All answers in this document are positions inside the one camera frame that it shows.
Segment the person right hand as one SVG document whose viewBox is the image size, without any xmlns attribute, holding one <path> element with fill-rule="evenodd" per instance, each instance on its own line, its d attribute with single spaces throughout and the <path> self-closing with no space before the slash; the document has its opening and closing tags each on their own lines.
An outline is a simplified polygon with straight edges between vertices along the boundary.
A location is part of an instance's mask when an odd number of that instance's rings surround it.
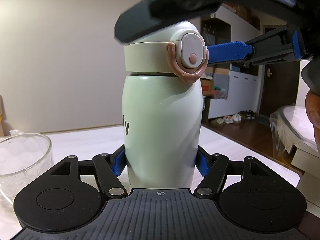
<svg viewBox="0 0 320 240">
<path fill-rule="evenodd" d="M 313 124 L 317 151 L 320 149 L 320 97 L 308 91 L 305 98 L 305 107 L 308 119 Z"/>
</svg>

